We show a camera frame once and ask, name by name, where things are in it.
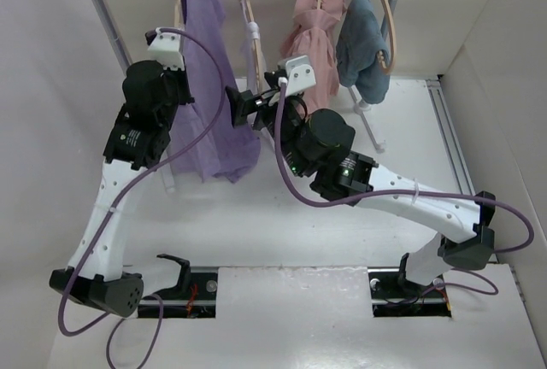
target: bolt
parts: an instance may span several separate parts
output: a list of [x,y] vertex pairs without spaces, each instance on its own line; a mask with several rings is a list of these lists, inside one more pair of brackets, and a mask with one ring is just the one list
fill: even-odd
[[444,288],[444,281],[443,279],[441,278],[435,278],[432,282],[433,286],[438,289],[438,290],[441,290]]
[[207,281],[207,283],[205,284],[205,289],[208,291],[208,292],[216,292],[216,289],[218,288],[218,284],[216,283],[216,281],[214,280],[210,280],[210,281]]
[[377,278],[372,278],[370,280],[370,289],[371,290],[376,290],[378,288],[378,284],[379,284],[379,279]]

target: cable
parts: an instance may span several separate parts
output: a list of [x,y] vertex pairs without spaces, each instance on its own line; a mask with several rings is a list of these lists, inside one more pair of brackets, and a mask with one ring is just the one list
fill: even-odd
[[[283,120],[283,110],[285,108],[286,91],[287,91],[287,84],[283,83],[281,85],[281,94],[279,96],[277,113],[275,115],[275,126],[274,126],[275,159],[277,161],[277,166],[279,168],[279,171],[281,172],[281,177],[283,178],[285,185],[287,186],[291,194],[298,201],[306,205],[309,205],[310,207],[330,208],[330,207],[336,207],[338,205],[357,202],[366,198],[372,198],[374,196],[395,196],[395,195],[413,196],[415,195],[416,193],[415,190],[381,190],[381,191],[364,192],[361,194],[357,194],[355,196],[349,196],[347,198],[343,198],[343,199],[331,201],[331,202],[317,202],[317,201],[310,200],[306,198],[305,196],[303,196],[302,194],[300,194],[300,192],[298,192],[294,184],[291,182],[289,173],[285,169],[283,153],[281,152],[281,122]],[[526,226],[528,230],[528,239],[524,243],[517,245],[515,247],[498,249],[497,251],[494,251],[495,254],[507,254],[508,252],[515,252],[515,251],[519,251],[521,249],[527,248],[533,242],[533,239],[535,237],[535,231],[533,230],[533,226],[530,220],[521,211],[519,211],[518,209],[504,202],[491,200],[489,198],[484,198],[482,196],[466,196],[463,194],[454,194],[454,193],[447,193],[447,192],[423,191],[420,193],[420,196],[428,196],[430,198],[450,198],[450,199],[465,200],[465,201],[472,201],[472,202],[481,202],[484,204],[503,208],[506,211],[509,211],[510,213],[517,216],[524,223],[524,225]]]
[[[184,36],[185,38],[190,39],[192,42],[194,42],[199,47],[201,47],[202,50],[205,53],[207,53],[207,55],[211,58],[211,61],[215,64],[216,70],[217,70],[217,72],[219,74],[219,77],[221,79],[221,91],[222,91],[222,95],[223,95],[223,92],[224,92],[224,89],[226,88],[226,86],[225,86],[225,79],[222,75],[221,66],[219,65],[219,62],[216,60],[213,53],[202,43],[202,41],[199,40],[198,38],[194,37],[192,34],[190,34],[188,32],[182,31],[180,29],[175,29],[175,28],[172,28],[172,27],[162,28],[162,29],[160,29],[160,32],[169,32],[169,33],[179,34],[180,36]],[[178,159],[183,154],[188,152],[190,149],[195,147],[196,144],[198,144],[203,138],[205,138],[205,136],[211,131],[211,129],[215,126],[218,119],[221,117],[222,109],[224,108],[224,102],[225,102],[225,97],[222,96],[221,100],[219,102],[219,107],[216,110],[215,116],[213,117],[213,119],[211,120],[209,125],[207,127],[205,127],[205,129],[203,130],[203,132],[199,136],[197,136],[191,143],[186,145],[186,147],[184,147],[181,151],[177,152],[174,155],[171,155],[166,160],[159,162],[158,164],[156,164],[152,168],[148,169],[144,173],[138,175],[135,179],[133,179],[129,184],[126,185],[126,187],[114,199],[114,201],[112,202],[112,205],[110,207],[112,209],[116,209],[117,206],[120,204],[121,200],[126,196],[126,194],[131,190],[131,188],[133,188],[141,180],[143,180],[148,175],[154,173],[159,168],[167,165],[171,161],[174,161],[174,160]],[[97,319],[93,320],[92,322],[90,322],[89,324],[85,325],[84,327],[78,329],[77,331],[69,331],[67,329],[67,327],[65,325],[65,321],[64,321],[64,314],[65,314],[65,310],[67,308],[68,298],[70,296],[70,292],[71,292],[72,288],[74,287],[74,282],[76,281],[76,278],[78,277],[79,273],[81,272],[82,267],[84,266],[85,262],[87,261],[87,259],[91,255],[91,252],[94,250],[95,246],[97,245],[97,242],[98,242],[99,238],[101,237],[101,235],[103,235],[103,232],[104,232],[106,226],[108,225],[108,223],[110,222],[110,219],[112,218],[113,214],[114,213],[112,211],[109,211],[104,216],[103,222],[101,222],[101,225],[98,227],[97,232],[93,236],[93,239],[90,241],[87,249],[85,250],[84,254],[82,255],[82,258],[79,260],[78,265],[76,265],[76,267],[74,268],[74,270],[73,270],[73,272],[70,276],[70,279],[67,282],[67,286],[65,287],[64,291],[62,292],[61,302],[59,304],[59,310],[58,310],[58,313],[57,313],[57,324],[59,326],[59,330],[61,331],[61,333],[65,337],[78,336],[79,334],[89,330],[91,327],[93,327],[94,325],[96,325],[98,322],[100,322],[101,320],[103,320],[104,318],[106,318],[109,315],[108,313],[104,313],[101,316],[99,316]],[[145,361],[143,362],[143,364],[150,357],[150,354],[152,352],[152,349],[154,348],[154,344],[155,344],[156,339],[157,339],[157,333],[158,333],[159,328],[160,328],[161,323],[162,323],[163,306],[161,306],[160,309],[161,309],[161,313],[160,313],[160,317],[158,319],[158,326],[157,326],[157,329],[156,329],[156,334],[155,334],[155,336],[152,340],[152,344],[150,345],[149,351],[146,354]],[[118,325],[114,328],[113,333],[110,335],[109,341],[112,340],[111,338],[114,335],[115,330],[121,325],[121,322],[118,323]],[[109,358],[109,344],[107,345],[107,360],[109,361],[109,364],[111,364],[111,359]]]
[[[144,356],[144,359],[142,362],[140,362],[140,365],[138,365],[137,369],[142,369],[144,365],[146,365],[146,362],[150,358],[150,355],[152,354],[152,349],[154,349],[154,346],[156,345],[157,337],[160,334],[160,328],[162,328],[162,321],[163,321],[163,300],[159,295],[152,294],[150,295],[157,299],[159,305],[160,305],[160,312],[158,314],[157,318],[157,326],[156,326],[156,332],[154,333],[154,337],[152,337],[152,342],[150,342],[150,347],[148,348],[148,352],[146,352],[146,355]],[[120,319],[120,321],[116,324],[112,332],[110,332],[109,340],[106,342],[106,361],[109,363],[110,369],[116,369],[116,366],[114,366],[114,362],[112,361],[112,357],[110,356],[110,344],[112,343],[112,339],[114,339],[114,334],[118,330],[118,328],[123,324],[127,319]]]

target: white wall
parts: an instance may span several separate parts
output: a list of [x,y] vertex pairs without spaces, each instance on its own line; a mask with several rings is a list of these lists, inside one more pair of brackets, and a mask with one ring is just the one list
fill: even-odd
[[122,74],[89,0],[0,0],[0,366],[45,367]]
[[[523,208],[538,236],[505,257],[516,267],[538,340],[547,354],[547,7],[545,0],[490,0],[443,79],[447,103],[477,190]],[[499,214],[499,245],[524,237]]]
[[[262,48],[268,65],[279,59],[279,45],[292,27],[296,0],[251,0],[261,27]],[[398,74],[445,73],[473,27],[487,0],[399,0],[395,13]],[[146,57],[143,33],[173,24],[174,0],[108,0],[127,45],[135,58]],[[239,49],[244,28],[237,0],[222,0],[228,17],[225,38],[234,69],[244,73]],[[381,6],[375,0],[380,17]]]

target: clothing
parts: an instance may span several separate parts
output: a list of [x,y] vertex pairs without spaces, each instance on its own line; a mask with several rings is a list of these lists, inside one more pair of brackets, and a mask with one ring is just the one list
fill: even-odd
[[[256,77],[255,56],[252,49],[253,43],[255,43],[256,41],[260,42],[260,28],[254,21],[250,21],[247,17],[246,1],[239,0],[239,4],[241,5],[245,24],[245,41],[243,43],[241,51],[245,56],[245,62],[247,65],[247,90],[251,90],[253,94],[258,94],[259,86]],[[260,63],[261,71],[266,72],[266,60],[264,59],[264,55],[261,50],[258,52],[258,62]],[[262,91],[265,91],[268,88],[266,80],[264,79],[264,77],[260,77],[260,81]]]
[[283,57],[307,55],[315,70],[317,86],[306,90],[303,96],[310,113],[327,108],[330,98],[338,94],[340,83],[332,36],[344,11],[344,0],[321,0],[321,9],[317,8],[317,0],[297,0],[295,28],[281,45]]
[[390,76],[380,67],[379,51],[389,63],[387,44],[370,0],[352,0],[336,46],[338,74],[345,87],[355,85],[368,104],[379,104],[390,88]]
[[[185,29],[200,39],[221,66],[225,85],[235,87],[236,80],[221,36],[225,19],[219,0],[181,0]],[[215,116],[220,97],[226,97],[214,63],[201,48],[185,39],[182,45],[188,84],[195,102],[180,106],[171,131],[170,152],[176,152],[194,140]],[[249,126],[232,127],[229,103],[211,132],[188,154],[175,160],[176,173],[197,171],[203,180],[225,176],[233,183],[258,162],[260,141]]]

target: blue cloth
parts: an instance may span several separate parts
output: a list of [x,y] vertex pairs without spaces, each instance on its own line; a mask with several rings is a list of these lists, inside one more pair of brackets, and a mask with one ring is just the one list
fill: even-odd
[[[237,88],[221,34],[225,13],[220,0],[182,0],[182,13],[186,31],[215,55],[225,84]],[[170,153],[181,150],[203,132],[215,116],[221,97],[226,97],[209,56],[187,39],[182,53],[190,93],[196,102],[179,107],[171,130]],[[203,180],[226,177],[235,183],[256,165],[260,148],[260,140],[249,126],[232,127],[230,103],[226,100],[221,117],[211,132],[175,160],[172,169],[175,173],[197,171]]]
[[341,85],[356,86],[368,104],[382,103],[390,88],[390,76],[376,57],[380,50],[389,59],[373,5],[370,0],[352,0],[336,46],[338,75]]

